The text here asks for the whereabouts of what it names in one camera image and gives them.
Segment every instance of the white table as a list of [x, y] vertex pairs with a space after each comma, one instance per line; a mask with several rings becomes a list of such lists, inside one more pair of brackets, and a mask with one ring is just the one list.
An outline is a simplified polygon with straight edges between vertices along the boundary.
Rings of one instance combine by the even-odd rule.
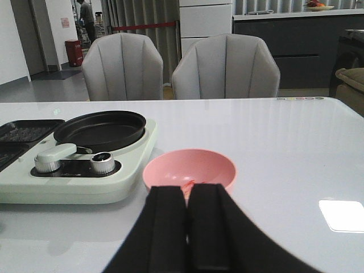
[[[331, 98], [0, 104], [0, 124], [132, 110], [159, 125], [152, 157], [215, 150], [238, 168], [233, 198], [273, 240], [322, 272], [363, 273], [364, 234], [333, 232], [320, 200], [364, 204], [364, 119]], [[146, 189], [107, 205], [0, 204], [0, 272], [100, 272]]]

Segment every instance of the chair backrest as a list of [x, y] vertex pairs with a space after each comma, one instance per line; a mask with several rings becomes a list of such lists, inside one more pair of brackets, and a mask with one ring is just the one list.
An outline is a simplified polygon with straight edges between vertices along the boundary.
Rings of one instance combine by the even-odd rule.
[[82, 72], [92, 101], [163, 98], [162, 57], [145, 35], [117, 33], [95, 40]]
[[279, 69], [258, 37], [223, 34], [191, 46], [172, 75], [177, 99], [276, 97]]

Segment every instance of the round pan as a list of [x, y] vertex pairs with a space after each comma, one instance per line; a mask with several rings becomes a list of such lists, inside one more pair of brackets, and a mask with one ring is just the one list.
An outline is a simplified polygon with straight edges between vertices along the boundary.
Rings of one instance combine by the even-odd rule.
[[[126, 147], [144, 134], [146, 119], [130, 111], [103, 111], [82, 115], [60, 125], [54, 132], [59, 143], [74, 143], [92, 153], [109, 152]], [[86, 154], [83, 148], [77, 153]]]

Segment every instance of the doorway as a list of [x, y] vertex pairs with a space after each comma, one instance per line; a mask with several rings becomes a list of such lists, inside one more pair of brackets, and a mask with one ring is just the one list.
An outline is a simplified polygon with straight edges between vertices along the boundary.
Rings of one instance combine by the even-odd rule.
[[10, 0], [30, 76], [44, 72], [46, 64], [31, 0]]

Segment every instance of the red trash can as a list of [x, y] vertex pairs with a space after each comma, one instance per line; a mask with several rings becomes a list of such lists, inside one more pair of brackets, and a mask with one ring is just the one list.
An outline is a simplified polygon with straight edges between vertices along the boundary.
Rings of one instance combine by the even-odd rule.
[[67, 40], [65, 41], [68, 63], [70, 67], [79, 67], [84, 60], [82, 55], [81, 41]]

